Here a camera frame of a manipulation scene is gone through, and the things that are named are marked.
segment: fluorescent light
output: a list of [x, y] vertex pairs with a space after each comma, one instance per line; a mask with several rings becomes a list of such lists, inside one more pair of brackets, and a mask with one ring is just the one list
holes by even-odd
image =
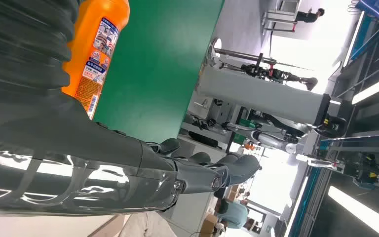
[[349, 45], [348, 52], [346, 53], [346, 57], [345, 57], [345, 60], [343, 62], [343, 67], [346, 67], [348, 65], [349, 57], [350, 57], [351, 52], [352, 52], [352, 47], [354, 46], [355, 39], [357, 38], [357, 34], [358, 34], [359, 28], [361, 26], [362, 19], [364, 18], [364, 14], [365, 14], [365, 12], [362, 11], [360, 18], [358, 19], [357, 28], [355, 28], [354, 35], [352, 36], [352, 41], [351, 41], [351, 44]]
[[296, 217], [297, 210], [299, 209], [300, 202], [302, 201], [304, 190], [306, 189], [307, 181], [308, 181], [308, 176], [304, 178], [302, 188], [300, 189], [299, 198], [296, 200], [296, 205], [294, 205], [293, 213], [291, 214], [290, 222], [287, 225], [287, 230], [285, 231], [284, 237], [288, 237], [288, 235], [290, 234], [291, 227], [293, 226], [294, 218]]
[[339, 101], [336, 101], [336, 100], [331, 100], [329, 102], [331, 102], [332, 104], [335, 104], [335, 105], [340, 105], [341, 104]]
[[334, 186], [329, 188], [328, 194], [346, 210], [379, 233], [379, 214], [377, 212], [371, 210]]
[[352, 99], [352, 104], [354, 105], [354, 104], [366, 99], [367, 97], [376, 94], [377, 92], [379, 92], [379, 82], [377, 82], [376, 84], [374, 84], [374, 85], [368, 87], [367, 89], [361, 91], [360, 93], [356, 94], [354, 96], [354, 98]]

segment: white wall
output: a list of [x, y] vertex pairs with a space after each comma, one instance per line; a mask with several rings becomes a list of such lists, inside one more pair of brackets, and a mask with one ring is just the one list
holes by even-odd
[[[323, 8], [325, 9], [325, 15], [319, 17], [314, 23], [299, 22], [294, 33], [274, 32], [274, 36], [299, 40], [324, 40], [327, 37], [330, 37], [334, 42], [342, 40], [342, 37], [337, 36], [342, 36], [345, 32], [348, 32], [351, 21], [356, 17], [347, 11], [349, 4], [350, 0], [302, 0], [299, 11], [308, 12], [312, 8], [312, 12], [315, 13], [319, 8]], [[291, 29], [292, 26], [289, 24], [277, 24], [277, 28]]]

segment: floor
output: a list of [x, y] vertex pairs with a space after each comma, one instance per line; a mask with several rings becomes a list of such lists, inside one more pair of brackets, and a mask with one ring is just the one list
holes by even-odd
[[227, 0], [223, 6], [214, 36], [222, 40], [222, 48], [259, 54], [269, 35], [262, 35], [261, 20], [277, 0]]

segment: cardboard box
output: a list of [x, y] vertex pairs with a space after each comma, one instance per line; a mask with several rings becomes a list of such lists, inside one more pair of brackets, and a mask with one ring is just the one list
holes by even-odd
[[212, 214], [207, 214], [207, 216], [204, 219], [203, 225], [201, 226], [200, 230], [200, 237], [212, 237], [214, 226], [219, 221], [217, 216], [214, 216]]

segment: ceiling light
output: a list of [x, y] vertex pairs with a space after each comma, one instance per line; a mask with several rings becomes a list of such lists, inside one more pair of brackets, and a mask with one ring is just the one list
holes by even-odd
[[332, 104], [335, 104], [335, 105], [340, 105], [341, 104], [339, 101], [336, 101], [336, 100], [331, 100], [329, 102], [331, 102]]
[[376, 94], [377, 92], [379, 92], [379, 82], [356, 94], [352, 99], [352, 104], [354, 105], [367, 97]]
[[355, 28], [354, 35], [352, 36], [352, 41], [351, 41], [351, 44], [349, 45], [348, 52], [346, 53], [346, 57], [345, 57], [345, 60], [343, 62], [343, 67], [346, 67], [348, 65], [349, 57], [351, 55], [352, 48], [354, 47], [355, 39], [357, 38], [357, 34], [358, 34], [359, 29], [360, 29], [362, 19], [364, 18], [364, 14], [365, 14], [365, 12], [362, 11], [360, 18], [358, 19], [357, 28]]
[[379, 233], [379, 214], [341, 190], [331, 186], [328, 195], [354, 216]]

